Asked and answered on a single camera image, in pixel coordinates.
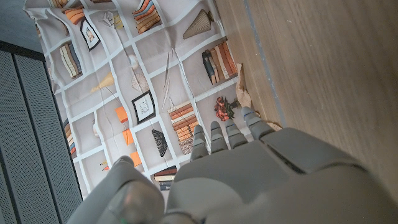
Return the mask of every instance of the fan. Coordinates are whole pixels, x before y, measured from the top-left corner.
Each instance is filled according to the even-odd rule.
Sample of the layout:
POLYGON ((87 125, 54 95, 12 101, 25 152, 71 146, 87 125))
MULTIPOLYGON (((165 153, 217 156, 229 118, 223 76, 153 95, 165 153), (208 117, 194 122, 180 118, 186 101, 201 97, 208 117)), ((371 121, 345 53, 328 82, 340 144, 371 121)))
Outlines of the fan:
POLYGON ((166 139, 164 138, 164 134, 154 129, 152 130, 152 134, 154 135, 156 146, 159 150, 160 156, 164 157, 164 154, 166 153, 166 150, 168 148, 166 139))
POLYGON ((143 74, 135 74, 131 79, 132 88, 143 93, 149 91, 149 85, 143 74))
POLYGON ((202 9, 182 37, 187 39, 193 37, 194 35, 211 30, 210 22, 213 21, 214 19, 212 13, 210 11, 209 13, 206 13, 206 11, 202 9))

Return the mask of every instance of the perforated panel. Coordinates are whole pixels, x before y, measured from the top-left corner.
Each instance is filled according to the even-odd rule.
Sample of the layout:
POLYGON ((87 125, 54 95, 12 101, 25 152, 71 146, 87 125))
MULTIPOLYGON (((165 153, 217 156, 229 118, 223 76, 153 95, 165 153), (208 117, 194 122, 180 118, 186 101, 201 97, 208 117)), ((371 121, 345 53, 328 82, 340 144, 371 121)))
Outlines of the perforated panel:
POLYGON ((62 223, 81 203, 81 194, 43 63, 15 56, 49 181, 62 223))
POLYGON ((7 224, 17 223, 10 200, 10 195, 8 194, 6 181, 4 180, 4 175, 2 174, 2 172, 3 170, 2 167, 0 166, 0 209, 1 209, 0 223, 3 220, 7 224))
POLYGON ((0 51, 0 63, 0 148, 19 217, 58 223, 11 54, 0 51))

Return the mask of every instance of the wooden surface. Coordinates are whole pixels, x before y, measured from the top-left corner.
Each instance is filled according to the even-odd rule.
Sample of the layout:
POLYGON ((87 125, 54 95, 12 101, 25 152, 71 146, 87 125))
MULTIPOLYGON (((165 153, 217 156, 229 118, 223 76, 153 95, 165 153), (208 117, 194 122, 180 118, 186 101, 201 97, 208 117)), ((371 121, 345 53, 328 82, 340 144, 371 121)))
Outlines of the wooden surface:
POLYGON ((262 117, 353 155, 398 200, 398 2, 247 0, 251 15, 245 0, 216 2, 262 117))

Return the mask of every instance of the vase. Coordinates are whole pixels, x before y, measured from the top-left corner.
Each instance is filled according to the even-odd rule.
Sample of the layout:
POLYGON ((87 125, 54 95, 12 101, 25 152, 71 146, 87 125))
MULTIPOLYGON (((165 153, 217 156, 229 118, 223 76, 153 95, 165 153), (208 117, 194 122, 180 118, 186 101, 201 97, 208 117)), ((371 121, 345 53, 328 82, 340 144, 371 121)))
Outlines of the vase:
POLYGON ((202 9, 182 37, 187 39, 211 30, 211 22, 214 22, 212 13, 210 11, 206 13, 205 10, 202 9))

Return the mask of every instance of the picture frame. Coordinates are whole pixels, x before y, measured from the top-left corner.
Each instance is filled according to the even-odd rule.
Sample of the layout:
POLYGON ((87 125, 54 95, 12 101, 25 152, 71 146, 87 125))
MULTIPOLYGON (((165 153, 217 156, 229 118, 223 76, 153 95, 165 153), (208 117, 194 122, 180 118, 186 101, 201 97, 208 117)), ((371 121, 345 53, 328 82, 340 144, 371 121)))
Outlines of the picture frame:
POLYGON ((133 99, 131 103, 134 106, 138 124, 141 124, 155 116, 155 101, 150 91, 147 91, 133 99))
POLYGON ((91 24, 84 18, 80 24, 80 32, 86 41, 88 50, 93 50, 101 41, 91 24))

